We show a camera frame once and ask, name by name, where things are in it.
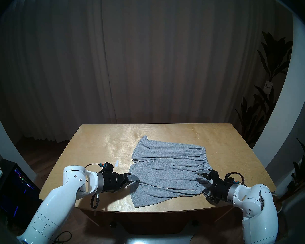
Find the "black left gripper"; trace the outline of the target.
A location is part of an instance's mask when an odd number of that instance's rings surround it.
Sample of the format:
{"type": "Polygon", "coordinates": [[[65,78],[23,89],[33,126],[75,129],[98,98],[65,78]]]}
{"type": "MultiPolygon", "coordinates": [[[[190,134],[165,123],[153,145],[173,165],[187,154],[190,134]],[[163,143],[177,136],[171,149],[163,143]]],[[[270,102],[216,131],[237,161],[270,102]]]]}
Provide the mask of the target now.
{"type": "Polygon", "coordinates": [[[132,182],[140,182],[140,179],[131,173],[118,174],[113,171],[105,171],[102,173],[104,184],[102,192],[114,193],[124,189],[132,182]]]}

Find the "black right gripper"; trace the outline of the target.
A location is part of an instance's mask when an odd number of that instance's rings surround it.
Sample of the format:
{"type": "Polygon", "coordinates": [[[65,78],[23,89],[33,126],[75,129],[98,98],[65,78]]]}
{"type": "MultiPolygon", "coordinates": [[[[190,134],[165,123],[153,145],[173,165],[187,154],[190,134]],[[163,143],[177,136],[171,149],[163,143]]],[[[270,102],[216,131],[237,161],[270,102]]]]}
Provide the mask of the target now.
{"type": "Polygon", "coordinates": [[[219,203],[220,200],[228,203],[232,202],[232,199],[228,198],[229,190],[233,185],[233,178],[229,177],[232,173],[226,174],[224,180],[220,179],[218,172],[215,170],[199,171],[196,174],[207,180],[212,180],[210,190],[204,189],[202,191],[202,195],[209,203],[219,203]]]}

